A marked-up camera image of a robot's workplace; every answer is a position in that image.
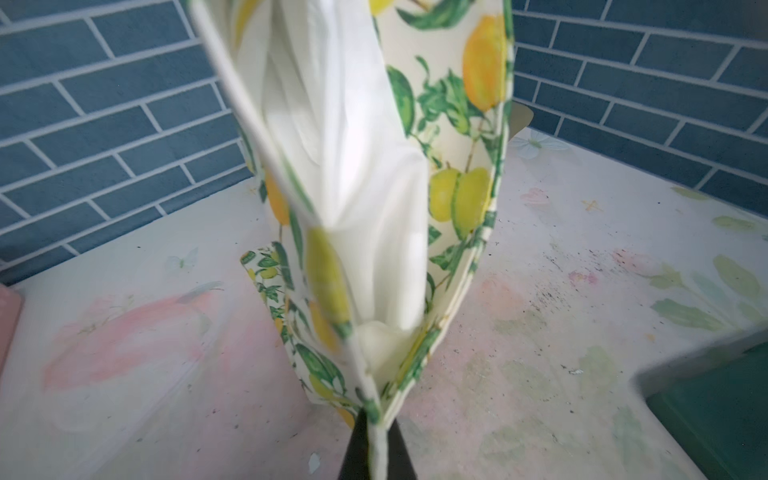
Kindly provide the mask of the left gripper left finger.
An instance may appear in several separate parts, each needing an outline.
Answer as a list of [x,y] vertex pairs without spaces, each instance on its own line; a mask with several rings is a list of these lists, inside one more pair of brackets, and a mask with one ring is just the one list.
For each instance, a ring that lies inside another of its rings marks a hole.
[[339,480],[370,480],[368,466],[368,422],[364,409],[359,411],[338,475]]

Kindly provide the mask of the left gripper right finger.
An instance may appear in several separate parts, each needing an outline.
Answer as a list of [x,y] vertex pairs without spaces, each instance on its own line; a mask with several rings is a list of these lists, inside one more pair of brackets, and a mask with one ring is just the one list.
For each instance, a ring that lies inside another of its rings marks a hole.
[[417,480],[417,473],[410,458],[404,437],[397,421],[394,421],[387,433],[388,440],[388,480]]

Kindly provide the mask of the lemon print skirt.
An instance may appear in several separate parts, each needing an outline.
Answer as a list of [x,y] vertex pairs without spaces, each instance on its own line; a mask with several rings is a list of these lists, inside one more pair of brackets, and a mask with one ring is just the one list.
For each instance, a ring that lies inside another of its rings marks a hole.
[[192,1],[273,227],[241,264],[308,399],[387,433],[494,228],[507,1]]

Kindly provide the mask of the olive green skirt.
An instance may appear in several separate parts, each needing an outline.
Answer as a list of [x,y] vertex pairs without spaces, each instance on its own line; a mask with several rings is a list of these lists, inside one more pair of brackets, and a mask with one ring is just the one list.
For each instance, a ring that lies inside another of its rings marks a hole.
[[533,111],[528,106],[513,102],[508,122],[509,138],[514,138],[524,128],[527,128],[531,124],[533,116]]

